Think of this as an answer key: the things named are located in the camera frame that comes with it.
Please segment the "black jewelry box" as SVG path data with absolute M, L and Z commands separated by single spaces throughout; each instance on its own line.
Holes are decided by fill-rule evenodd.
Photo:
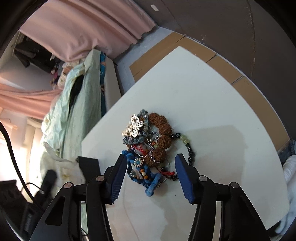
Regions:
M 101 175 L 98 159 L 78 156 L 77 162 L 85 178 L 85 184 L 88 184 L 93 178 Z

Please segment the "white cloth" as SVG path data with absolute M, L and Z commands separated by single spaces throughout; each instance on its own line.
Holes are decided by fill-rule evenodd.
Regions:
M 283 165 L 283 173 L 287 183 L 287 196 L 290 203 L 290 209 L 286 216 L 281 219 L 275 232 L 284 235 L 295 219 L 295 155 L 290 156 Z

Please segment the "white table board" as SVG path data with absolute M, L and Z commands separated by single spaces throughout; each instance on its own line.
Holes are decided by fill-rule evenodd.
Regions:
M 207 63 L 177 47 L 148 71 L 94 126 L 82 155 L 105 171 L 125 150 L 122 132 L 142 109 L 168 120 L 185 135 L 198 172 L 216 183 L 237 182 L 266 228 L 289 211 L 278 153 L 243 97 Z M 119 198 L 107 206 L 115 240 L 187 240 L 196 207 L 178 181 L 166 181 L 152 197 L 125 177 Z

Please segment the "light green duvet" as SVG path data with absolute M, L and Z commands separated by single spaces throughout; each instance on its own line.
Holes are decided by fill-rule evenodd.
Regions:
M 101 60 L 98 50 L 67 74 L 64 88 L 42 122 L 42 141 L 60 158 L 74 161 L 82 154 L 81 144 L 102 117 Z

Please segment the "flattened brown cardboard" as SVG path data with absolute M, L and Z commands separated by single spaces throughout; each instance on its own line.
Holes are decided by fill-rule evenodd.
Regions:
M 133 62 L 129 68 L 134 80 L 140 80 L 145 73 L 177 47 L 183 47 L 196 55 L 239 92 L 262 122 L 278 152 L 288 146 L 290 137 L 287 130 L 272 105 L 256 85 L 220 55 L 184 35 L 176 32 L 169 34 Z

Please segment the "pink curtain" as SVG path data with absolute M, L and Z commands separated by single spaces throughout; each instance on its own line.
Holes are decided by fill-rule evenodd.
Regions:
M 113 59 L 154 28 L 133 1 L 1 1 L 1 48 L 16 32 L 65 62 L 99 49 Z

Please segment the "white wall socket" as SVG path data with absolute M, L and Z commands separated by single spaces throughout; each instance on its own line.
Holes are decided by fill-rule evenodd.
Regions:
M 159 11 L 159 9 L 158 9 L 154 4 L 151 4 L 151 8 L 152 8 L 154 11 Z

